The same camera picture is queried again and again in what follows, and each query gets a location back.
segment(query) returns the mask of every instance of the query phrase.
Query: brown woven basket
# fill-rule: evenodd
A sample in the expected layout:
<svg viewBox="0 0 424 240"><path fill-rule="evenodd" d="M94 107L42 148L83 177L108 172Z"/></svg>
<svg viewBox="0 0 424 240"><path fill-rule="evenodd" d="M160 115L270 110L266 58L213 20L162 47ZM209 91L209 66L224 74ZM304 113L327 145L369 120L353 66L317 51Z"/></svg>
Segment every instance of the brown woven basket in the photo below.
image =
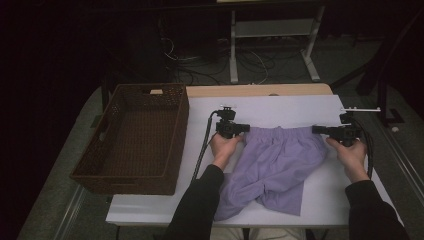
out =
<svg viewBox="0 0 424 240"><path fill-rule="evenodd" d="M183 84L118 85L70 177L98 194L173 195L188 114Z"/></svg>

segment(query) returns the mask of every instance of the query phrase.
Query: lavender boxer shorts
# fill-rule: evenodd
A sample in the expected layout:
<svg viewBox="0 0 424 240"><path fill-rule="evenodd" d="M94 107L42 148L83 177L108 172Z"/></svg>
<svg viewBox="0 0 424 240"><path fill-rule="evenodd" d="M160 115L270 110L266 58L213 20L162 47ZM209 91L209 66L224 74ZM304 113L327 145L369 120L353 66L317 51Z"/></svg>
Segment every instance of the lavender boxer shorts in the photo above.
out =
<svg viewBox="0 0 424 240"><path fill-rule="evenodd" d="M225 174L215 221L233 217L256 200L268 209L300 215L304 180L327 147L312 127L251 127L232 173Z"/></svg>

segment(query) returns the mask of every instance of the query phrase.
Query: black jacket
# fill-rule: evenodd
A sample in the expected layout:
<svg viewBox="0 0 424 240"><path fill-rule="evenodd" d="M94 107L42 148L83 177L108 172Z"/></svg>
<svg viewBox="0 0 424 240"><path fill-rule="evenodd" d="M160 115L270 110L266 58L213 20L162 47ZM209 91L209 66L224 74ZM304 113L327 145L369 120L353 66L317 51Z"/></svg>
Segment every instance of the black jacket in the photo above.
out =
<svg viewBox="0 0 424 240"><path fill-rule="evenodd" d="M209 165L184 193L163 240L207 240L224 181L222 170ZM395 210L384 202L370 180L346 188L350 203L350 240L409 239Z"/></svg>

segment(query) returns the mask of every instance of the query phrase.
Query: white table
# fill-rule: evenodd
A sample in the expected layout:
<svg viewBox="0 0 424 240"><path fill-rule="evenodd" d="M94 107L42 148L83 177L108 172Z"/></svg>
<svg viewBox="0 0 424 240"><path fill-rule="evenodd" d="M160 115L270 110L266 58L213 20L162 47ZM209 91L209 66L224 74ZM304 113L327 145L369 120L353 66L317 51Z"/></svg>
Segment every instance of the white table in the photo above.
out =
<svg viewBox="0 0 424 240"><path fill-rule="evenodd" d="M306 84L305 86L313 89L313 85L315 84ZM267 89L271 92L279 92L279 87L281 88L281 85L268 85ZM261 88L263 86L258 86L258 91L261 91ZM212 111L219 109L220 104L236 105L235 122L256 127L293 128L314 124L338 126L340 125L339 114L343 113L340 110L343 106L337 95L190 98L187 137L175 195L115 195L106 218L107 222L119 226L166 226L171 221L173 213L191 181L203 142L207 118ZM219 118L215 117L212 123L212 132L217 120ZM232 164L227 167L226 171L231 171L242 149L242 144L239 144L232 157ZM212 153L208 148L198 176L201 176L211 160ZM393 206L376 172L373 174L373 181L382 198ZM214 225L308 228L347 226L349 204L344 194L344 188L347 185L349 185L349 181L344 175L343 167L336 159L335 151L329 147L329 153L324 163L305 181L300 216L267 210L253 201L239 215L225 221L215 222Z"/></svg>

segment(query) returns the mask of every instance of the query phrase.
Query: metal stand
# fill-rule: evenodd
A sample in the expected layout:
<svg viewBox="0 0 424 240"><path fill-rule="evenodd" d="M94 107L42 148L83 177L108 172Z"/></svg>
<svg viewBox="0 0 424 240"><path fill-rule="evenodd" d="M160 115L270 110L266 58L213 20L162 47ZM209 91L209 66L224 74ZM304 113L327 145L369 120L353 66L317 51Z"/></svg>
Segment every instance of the metal stand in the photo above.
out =
<svg viewBox="0 0 424 240"><path fill-rule="evenodd" d="M318 8L313 19L291 19L277 21L252 21L236 22L235 11L231 12L231 56L230 56L230 78L232 84L238 83L237 60L235 51L235 39L241 37L269 37L269 36L309 36L309 42L302 51L302 58L308 69L312 82L319 82L320 77L311 59L312 49L321 25L324 14L324 6Z"/></svg>

